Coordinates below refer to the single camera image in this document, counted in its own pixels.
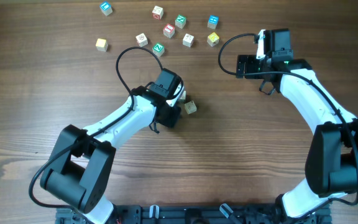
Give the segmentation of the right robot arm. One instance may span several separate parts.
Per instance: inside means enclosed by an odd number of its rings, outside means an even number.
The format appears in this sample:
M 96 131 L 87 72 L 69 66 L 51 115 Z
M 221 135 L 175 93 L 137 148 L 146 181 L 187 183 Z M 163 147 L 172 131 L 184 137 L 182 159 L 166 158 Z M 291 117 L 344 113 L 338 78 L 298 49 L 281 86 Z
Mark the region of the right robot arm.
M 270 82 L 300 112 L 313 133 L 305 178 L 279 195 L 270 218 L 294 223 L 332 202 L 358 204 L 358 118 L 323 88 L 304 59 L 239 55 L 236 77 Z

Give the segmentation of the block with animal drawing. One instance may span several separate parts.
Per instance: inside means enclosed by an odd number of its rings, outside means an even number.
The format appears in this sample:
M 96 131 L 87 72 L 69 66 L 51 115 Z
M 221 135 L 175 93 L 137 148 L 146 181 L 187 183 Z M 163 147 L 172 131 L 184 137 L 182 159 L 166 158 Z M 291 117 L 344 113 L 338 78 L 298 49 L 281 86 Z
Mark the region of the block with animal drawing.
M 192 114 L 197 111 L 197 107 L 194 101 L 189 101 L 184 104 L 185 110 L 188 114 Z

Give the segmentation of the green Z top block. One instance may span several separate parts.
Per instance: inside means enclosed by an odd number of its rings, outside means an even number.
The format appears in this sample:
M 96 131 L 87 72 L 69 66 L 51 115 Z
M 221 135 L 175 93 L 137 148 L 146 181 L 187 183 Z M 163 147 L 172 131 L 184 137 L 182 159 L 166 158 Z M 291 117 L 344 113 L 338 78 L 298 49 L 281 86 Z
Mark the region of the green Z top block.
M 161 43 L 156 43 L 153 47 L 152 47 L 152 51 L 153 53 L 158 56 L 158 57 L 161 57 L 164 52 L 165 52 L 165 46 L 162 45 Z

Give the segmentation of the green framed picture block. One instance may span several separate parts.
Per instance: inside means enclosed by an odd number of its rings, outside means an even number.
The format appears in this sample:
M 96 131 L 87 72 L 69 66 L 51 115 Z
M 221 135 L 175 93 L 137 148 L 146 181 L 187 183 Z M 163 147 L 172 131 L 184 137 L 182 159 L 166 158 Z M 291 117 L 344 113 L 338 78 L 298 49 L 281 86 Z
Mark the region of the green framed picture block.
M 186 91 L 184 90 L 181 96 L 179 97 L 178 102 L 183 103 L 185 101 L 186 101 Z

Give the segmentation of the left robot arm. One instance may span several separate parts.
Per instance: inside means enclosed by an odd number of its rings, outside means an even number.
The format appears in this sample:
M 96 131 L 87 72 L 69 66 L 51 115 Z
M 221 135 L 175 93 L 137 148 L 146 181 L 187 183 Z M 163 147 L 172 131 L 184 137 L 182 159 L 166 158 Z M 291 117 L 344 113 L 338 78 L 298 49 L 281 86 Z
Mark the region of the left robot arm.
M 86 223 L 113 223 L 116 207 L 105 196 L 116 151 L 135 133 L 160 123 L 174 126 L 182 84 L 165 88 L 151 83 L 133 89 L 125 103 L 101 121 L 83 129 L 65 127 L 49 160 L 35 174 L 40 186 L 63 200 Z

